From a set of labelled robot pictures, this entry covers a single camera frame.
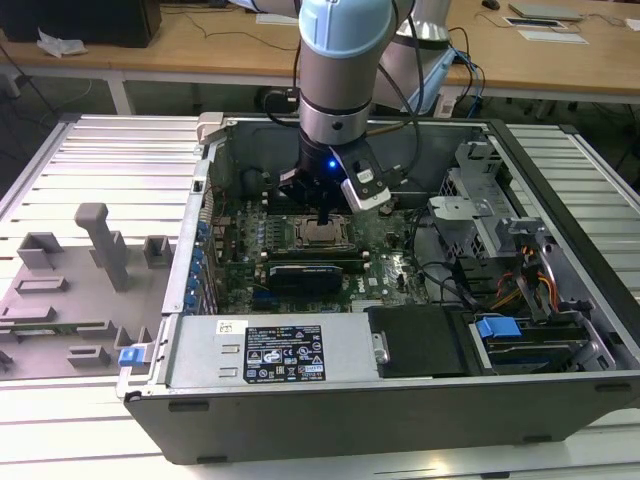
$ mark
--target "warning label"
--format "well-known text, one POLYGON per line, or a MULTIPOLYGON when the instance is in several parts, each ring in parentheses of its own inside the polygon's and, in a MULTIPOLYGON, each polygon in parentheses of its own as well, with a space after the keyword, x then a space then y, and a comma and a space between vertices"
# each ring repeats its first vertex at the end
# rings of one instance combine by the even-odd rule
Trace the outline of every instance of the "warning label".
POLYGON ((247 383, 325 380, 320 325, 248 327, 244 380, 247 383))

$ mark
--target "blue tab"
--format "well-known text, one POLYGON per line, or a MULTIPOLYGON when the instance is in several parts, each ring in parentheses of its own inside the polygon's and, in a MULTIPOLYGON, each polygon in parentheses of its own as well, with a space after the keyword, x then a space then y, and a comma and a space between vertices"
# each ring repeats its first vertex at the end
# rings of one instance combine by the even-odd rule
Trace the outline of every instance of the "blue tab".
POLYGON ((126 347, 120 350, 118 365, 121 367, 144 366, 144 347, 126 347))
POLYGON ((476 322, 478 333, 482 338, 521 337, 522 332, 513 317, 484 317, 476 322))

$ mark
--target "yellow wire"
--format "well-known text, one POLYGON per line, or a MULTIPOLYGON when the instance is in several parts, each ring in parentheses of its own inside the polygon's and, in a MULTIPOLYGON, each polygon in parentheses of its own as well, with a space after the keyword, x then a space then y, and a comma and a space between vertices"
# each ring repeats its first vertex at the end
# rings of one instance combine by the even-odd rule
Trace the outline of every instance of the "yellow wire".
POLYGON ((514 292, 511 292, 509 295, 507 295, 505 298, 503 298, 502 300, 500 300, 498 303, 496 303, 495 305, 493 305, 490 310, 495 310, 496 308, 500 308, 503 305, 506 305, 507 303, 509 303, 511 300, 514 300, 516 297, 518 297, 520 295, 520 290, 516 290, 514 292))
POLYGON ((538 280, 540 280, 541 282, 544 282, 544 284, 549 289, 549 300, 551 300, 551 306, 553 306, 553 308, 557 310, 558 307, 557 307, 556 290, 552 287, 551 282, 549 281, 549 279, 547 279, 547 277, 543 275, 538 276, 538 280))

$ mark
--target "cable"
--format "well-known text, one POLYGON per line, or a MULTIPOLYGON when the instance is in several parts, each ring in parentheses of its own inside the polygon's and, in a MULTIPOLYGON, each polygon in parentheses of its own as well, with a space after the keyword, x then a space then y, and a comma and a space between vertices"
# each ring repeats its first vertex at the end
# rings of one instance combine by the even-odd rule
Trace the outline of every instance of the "cable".
POLYGON ((626 23, 624 23, 624 20, 622 20, 621 18, 612 17, 610 15, 602 15, 601 13, 588 13, 587 15, 582 16, 582 18, 584 19, 588 19, 592 17, 599 17, 613 27, 627 26, 626 23))
POLYGON ((458 99, 454 103, 453 108, 458 106, 460 104, 460 102, 462 102, 467 97, 467 95, 469 93, 469 90, 471 90, 471 87, 473 86, 473 71, 471 70, 471 68, 469 67, 469 64, 467 62, 467 59, 469 59, 469 61, 470 61, 470 58, 471 58, 471 53, 470 53, 471 45, 469 44, 469 35, 467 34, 467 31, 462 27, 454 27, 454 28, 449 29, 449 33, 455 32, 455 31, 461 31, 462 34, 464 35, 464 42, 465 42, 465 46, 466 46, 466 51, 464 53, 465 53, 465 56, 468 57, 468 58, 464 58, 461 55, 459 55, 460 50, 456 49, 451 42, 449 42, 449 46, 451 48, 453 48, 454 50, 456 50, 456 52, 458 52, 458 56, 463 60, 463 64, 464 64, 465 68, 467 69, 467 72, 469 72, 469 83, 467 84, 467 87, 465 88, 465 90, 462 93, 462 95, 460 97, 458 97, 458 99))
POLYGON ((31 80, 31 77, 29 77, 26 73, 24 73, 24 70, 22 70, 22 68, 20 68, 20 65, 18 65, 13 58, 11 58, 11 56, 9 55, 9 53, 5 50, 4 46, 2 45, 2 43, 0 43, 0 50, 2 50, 2 53, 4 54, 4 56, 7 58, 7 60, 9 60, 9 63, 11 65, 14 66, 14 68, 16 70, 18 70, 18 73, 20 75, 22 75, 26 80, 27 83, 29 85, 31 85, 31 88, 33 88, 33 90, 38 94, 38 96, 40 97, 40 100, 42 100, 42 103, 44 103, 47 108, 51 111, 51 113, 53 115, 56 115, 56 111, 54 110, 54 108, 51 106, 51 104, 48 102, 48 100, 45 98, 45 96, 42 94, 42 92, 40 90, 38 90, 38 87, 36 87, 36 85, 33 83, 33 80, 31 80))
POLYGON ((494 303, 491 307, 489 307, 489 310, 495 310, 496 308, 504 307, 505 305, 510 303, 512 300, 515 300, 516 298, 518 298, 520 295, 521 295, 520 290, 516 289, 513 292, 511 292, 509 295, 504 297, 502 300, 499 300, 498 302, 494 303))
POLYGON ((280 92, 277 91, 270 91, 267 92, 267 94, 263 97, 262 99, 262 109, 264 110, 264 113, 267 114, 267 117, 269 117, 269 120, 271 120, 273 123, 283 126, 283 127, 288 127, 288 128, 298 128, 299 123, 298 122, 285 122, 283 120, 280 120, 279 118, 277 118, 275 115, 273 115, 273 113, 271 113, 269 111, 269 109, 267 108, 267 99, 272 96, 272 95, 281 95, 280 92))
POLYGON ((464 61, 465 65, 467 66, 467 69, 471 72, 469 86, 464 91, 462 96, 456 101, 455 105, 458 105, 460 103, 460 101, 462 99, 464 99, 467 96, 467 94, 469 93, 469 89, 473 85, 473 75, 475 75, 475 77, 478 79, 478 85, 476 87, 476 95, 475 95, 476 98, 475 98, 473 104, 471 105, 471 108, 469 109, 469 112, 467 113, 467 118, 471 118, 471 116, 474 114, 474 112, 476 110, 476 107, 478 106, 482 91, 484 91, 484 85, 486 83, 484 70, 482 71, 483 81, 482 81, 482 88, 481 88, 481 86, 480 86, 480 76, 478 75, 478 69, 477 69, 477 66, 471 61, 471 57, 469 57, 466 54, 462 54, 462 52, 460 52, 459 50, 457 50, 454 47, 451 47, 451 48, 453 49, 454 52, 456 52, 457 57, 464 61))
MULTIPOLYGON (((176 8, 185 8, 185 7, 181 7, 179 5, 173 5, 173 6, 176 7, 176 8)), ((182 12, 167 12, 166 10, 163 10, 163 8, 168 8, 168 7, 169 7, 169 5, 163 5, 163 6, 160 7, 160 11, 162 12, 163 15, 180 15, 181 13, 185 13, 184 11, 182 11, 182 12)), ((211 10, 198 10, 197 12, 192 10, 189 13, 197 13, 197 14, 200 14, 200 13, 231 13, 231 12, 235 12, 236 10, 239 10, 239 9, 238 8, 233 8, 233 9, 228 9, 228 10, 226 10, 226 9, 215 9, 215 10, 211 9, 211 10)))
POLYGON ((302 51, 302 40, 298 42, 296 56, 293 59, 293 88, 298 88, 298 62, 300 61, 300 52, 302 51))
POLYGON ((424 270, 422 271, 422 273, 428 280, 435 283, 436 285, 439 285, 440 288, 443 290, 443 293, 444 293, 444 290, 447 290, 448 292, 453 293, 456 297, 458 297, 463 302, 465 301, 464 298, 462 298, 462 296, 460 295, 460 292, 458 292, 458 290, 444 283, 447 281, 447 279, 444 279, 442 281, 438 280, 436 277, 434 277, 430 273, 425 272, 424 270))
POLYGON ((391 6, 393 7, 393 14, 395 15, 395 18, 396 18, 395 31, 397 32, 398 29, 400 28, 400 12, 398 10, 398 4, 396 3, 396 0, 391 0, 391 6))
POLYGON ((424 102, 424 71, 422 69, 422 57, 420 56, 420 41, 418 39, 418 32, 416 25, 413 23, 411 15, 408 17, 409 28, 411 29, 411 35, 413 36, 413 49, 416 54, 416 67, 418 68, 418 81, 420 87, 418 89, 418 104, 414 110, 415 115, 419 116, 422 111, 422 102, 424 102))
MULTIPOLYGON (((56 111, 59 111, 61 108, 66 107, 67 105, 69 105, 70 103, 76 102, 78 100, 83 99, 84 97, 86 97, 87 95, 89 95, 89 93, 91 93, 91 89, 93 88, 93 80, 89 80, 89 86, 87 87, 87 89, 81 93, 80 95, 73 97, 71 100, 67 100, 64 103, 61 103, 60 105, 58 105, 56 107, 56 111)), ((42 122, 44 122, 44 120, 51 115, 51 112, 47 112, 45 113, 41 118, 40 121, 38 122, 39 126, 42 126, 42 122)))
POLYGON ((409 163, 409 165, 403 169, 404 176, 407 176, 409 172, 411 172, 411 170, 420 161, 420 153, 422 152, 422 137, 420 136, 420 125, 418 125, 418 119, 416 117, 415 112, 411 110, 411 105, 409 105, 409 102, 407 101, 404 94, 402 93, 402 90, 400 90, 400 87, 398 86, 398 84, 393 80, 393 78, 391 78, 391 75, 389 75, 389 72, 387 72, 387 70, 380 64, 378 64, 378 70, 380 71, 380 73, 382 73, 382 76, 387 80, 387 82, 389 82, 389 85, 391 85, 391 88, 393 88, 393 91, 396 92, 396 95, 398 95, 398 98, 402 102, 402 105, 407 110, 409 115, 411 115, 407 123, 408 122, 413 123, 413 128, 416 133, 416 149, 413 154, 413 158, 411 159, 411 162, 409 163))
POLYGON ((555 290, 551 285, 551 282, 549 282, 549 280, 544 276, 538 276, 538 280, 540 280, 542 283, 544 283, 547 286, 547 289, 549 290, 549 301, 551 302, 551 306, 553 307, 553 309, 557 311, 558 301, 556 298, 555 290))
POLYGON ((188 10, 202 10, 203 12, 212 12, 212 13, 217 13, 217 12, 235 12, 236 10, 240 10, 240 7, 236 7, 236 8, 212 8, 212 7, 206 7, 204 5, 189 5, 187 3, 180 4, 180 5, 175 5, 175 4, 172 4, 172 3, 161 3, 160 4, 160 8, 186 8, 188 10))
POLYGON ((264 43, 265 45, 267 45, 267 46, 269 46, 271 48, 282 50, 283 52, 294 52, 294 51, 297 50, 297 47, 296 48, 286 48, 286 47, 281 47, 279 45, 274 45, 273 43, 269 43, 269 42, 267 42, 265 40, 262 40, 259 37, 256 37, 255 35, 252 35, 252 34, 247 33, 247 32, 235 31, 235 32, 210 32, 210 33, 207 33, 207 31, 204 28, 202 28, 202 26, 198 25, 198 23, 193 18, 191 18, 191 16, 189 16, 189 14, 187 12, 180 12, 180 14, 184 15, 185 17, 187 17, 189 19, 189 21, 193 24, 193 26, 196 27, 198 30, 200 30, 202 32, 202 36, 203 36, 203 38, 205 40, 208 39, 209 37, 213 37, 215 35, 245 35, 245 36, 247 36, 249 38, 253 38, 254 40, 256 40, 256 41, 258 41, 260 43, 264 43))
POLYGON ((467 47, 466 54, 471 56, 471 52, 469 50, 469 46, 470 46, 469 45, 469 35, 467 34, 467 31, 462 27, 453 27, 453 28, 449 29, 449 33, 455 32, 455 31, 458 31, 458 30, 461 31, 462 34, 464 35, 464 41, 465 41, 465 44, 466 44, 466 47, 467 47))
POLYGON ((440 303, 444 303, 444 284, 447 282, 447 280, 454 280, 453 276, 449 276, 445 278, 442 281, 442 284, 440 285, 440 303))

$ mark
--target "wooden desk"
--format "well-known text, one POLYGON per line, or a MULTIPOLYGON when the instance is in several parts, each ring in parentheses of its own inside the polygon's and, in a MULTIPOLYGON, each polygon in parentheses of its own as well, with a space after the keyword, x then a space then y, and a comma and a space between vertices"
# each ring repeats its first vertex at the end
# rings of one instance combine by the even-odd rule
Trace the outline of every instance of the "wooden desk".
MULTIPOLYGON (((640 18, 640 5, 585 0, 561 3, 584 14, 640 18)), ((478 12, 501 24, 503 16, 516 15, 507 0, 502 1, 498 12, 484 9, 480 0, 452 0, 448 24, 461 26, 468 32, 473 60, 487 76, 487 96, 640 103, 639 32, 592 17, 578 26, 589 45, 531 42, 515 28, 499 28, 476 16, 478 12)), ((464 48, 461 32, 453 32, 452 37, 456 47, 464 48)), ((89 45, 89 53, 59 60, 34 44, 3 42, 3 45, 30 75, 107 81, 117 112, 132 114, 134 109, 124 86, 129 80, 290 85, 298 39, 295 26, 257 24, 254 15, 237 10, 188 12, 188 16, 165 13, 159 32, 146 49, 89 45), (205 39, 203 30, 216 34, 205 39), (284 50, 244 34, 223 32, 250 33, 284 50)), ((15 75, 15 69, 2 62, 6 59, 0 57, 0 74, 9 78, 15 75)), ((442 88, 441 112, 447 110, 444 108, 447 102, 455 101, 467 82, 467 71, 454 66, 442 88)))
MULTIPOLYGON (((640 5, 585 0, 532 0, 532 3, 561 3, 581 14, 597 13, 623 21, 640 18, 640 5)), ((469 34, 472 58, 486 73, 488 93, 493 89, 513 89, 556 95, 564 92, 640 95, 640 32, 590 17, 567 30, 578 33, 589 45, 532 42, 515 28, 499 28, 491 23, 507 25, 502 19, 505 16, 518 16, 506 0, 496 12, 479 8, 475 0, 452 0, 448 17, 450 27, 463 27, 469 34), (488 18, 477 16, 478 12, 488 18)), ((462 32, 452 32, 452 37, 457 48, 465 48, 462 32)))

